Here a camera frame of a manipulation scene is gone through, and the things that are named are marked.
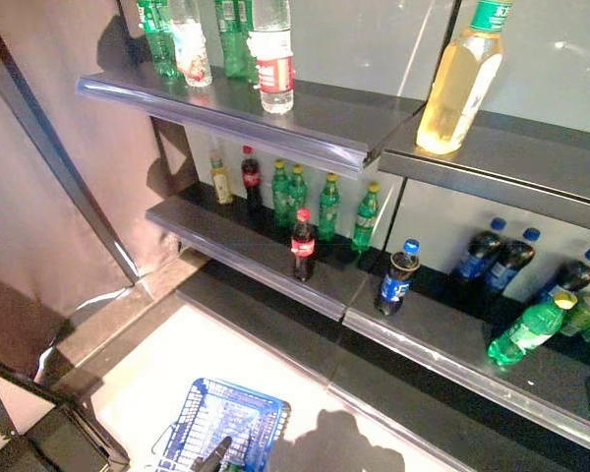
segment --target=white floor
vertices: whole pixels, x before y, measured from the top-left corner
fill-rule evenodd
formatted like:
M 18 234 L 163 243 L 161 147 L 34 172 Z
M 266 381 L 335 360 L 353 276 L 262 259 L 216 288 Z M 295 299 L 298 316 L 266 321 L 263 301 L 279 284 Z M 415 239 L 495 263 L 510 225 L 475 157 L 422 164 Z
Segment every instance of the white floor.
M 92 398 L 99 421 L 129 452 L 133 471 L 153 470 L 151 447 L 201 377 L 290 403 L 285 441 L 273 449 L 271 472 L 450 470 L 261 346 L 185 306 L 105 376 Z

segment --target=coca-cola bottle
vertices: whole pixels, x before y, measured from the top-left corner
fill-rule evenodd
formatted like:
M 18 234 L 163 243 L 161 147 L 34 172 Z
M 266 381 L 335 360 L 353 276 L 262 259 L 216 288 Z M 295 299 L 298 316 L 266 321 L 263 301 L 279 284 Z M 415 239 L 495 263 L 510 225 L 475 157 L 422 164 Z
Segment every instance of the coca-cola bottle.
M 247 209 L 249 213 L 256 213 L 263 207 L 263 197 L 260 194 L 260 167 L 253 158 L 254 150 L 251 146 L 243 146 L 243 184 L 247 190 Z
M 307 208 L 297 210 L 297 223 L 291 237 L 291 252 L 295 256 L 293 275 L 302 281 L 313 275 L 315 234 L 310 224 L 311 213 Z

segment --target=metal shelf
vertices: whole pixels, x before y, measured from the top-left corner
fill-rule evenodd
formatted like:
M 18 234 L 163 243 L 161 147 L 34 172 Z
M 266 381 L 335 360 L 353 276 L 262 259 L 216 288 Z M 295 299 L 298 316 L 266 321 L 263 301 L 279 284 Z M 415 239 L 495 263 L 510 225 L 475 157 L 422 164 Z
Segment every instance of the metal shelf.
M 489 323 L 413 290 L 397 316 L 384 317 L 374 307 L 380 283 L 376 275 L 368 278 L 347 310 L 347 327 L 590 449 L 590 363 L 583 356 L 541 346 L 520 364 L 499 369 L 485 354 L 493 337 Z
M 590 229 L 590 133 L 479 112 L 457 152 L 415 145 L 422 114 L 386 145 L 379 170 Z
M 77 93 L 352 177 L 378 157 L 388 136 L 419 107 L 413 99 L 295 81 L 293 110 L 271 115 L 263 111 L 257 90 L 227 80 L 220 68 L 212 68 L 212 74 L 211 86 L 188 88 L 183 81 L 162 81 L 146 63 L 82 76 Z
M 300 282 L 293 277 L 290 231 L 276 230 L 272 211 L 263 210 L 251 217 L 239 197 L 231 205 L 219 205 L 213 187 L 197 183 L 149 209 L 147 219 L 211 258 L 340 320 L 379 252 L 370 249 L 357 259 L 349 240 L 337 237 L 332 251 L 318 246 L 314 274 Z

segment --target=clear plastic bottle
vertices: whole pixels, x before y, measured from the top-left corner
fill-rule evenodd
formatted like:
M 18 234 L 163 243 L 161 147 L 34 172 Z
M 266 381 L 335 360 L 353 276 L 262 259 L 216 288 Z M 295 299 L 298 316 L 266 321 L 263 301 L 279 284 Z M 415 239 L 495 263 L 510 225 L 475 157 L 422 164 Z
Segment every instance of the clear plastic bottle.
M 212 83 L 206 52 L 206 37 L 201 27 L 197 0 L 170 0 L 170 32 L 175 41 L 177 69 L 191 87 Z
M 254 0 L 249 49 L 256 57 L 260 97 L 269 113 L 293 108 L 293 51 L 288 0 Z

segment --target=green label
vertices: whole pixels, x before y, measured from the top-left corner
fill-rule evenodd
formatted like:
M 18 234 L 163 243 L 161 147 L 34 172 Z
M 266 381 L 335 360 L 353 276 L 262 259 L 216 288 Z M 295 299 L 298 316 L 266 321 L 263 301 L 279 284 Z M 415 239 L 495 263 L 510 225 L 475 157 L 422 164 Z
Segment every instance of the green label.
M 510 9 L 509 2 L 479 0 L 470 28 L 477 31 L 500 32 Z

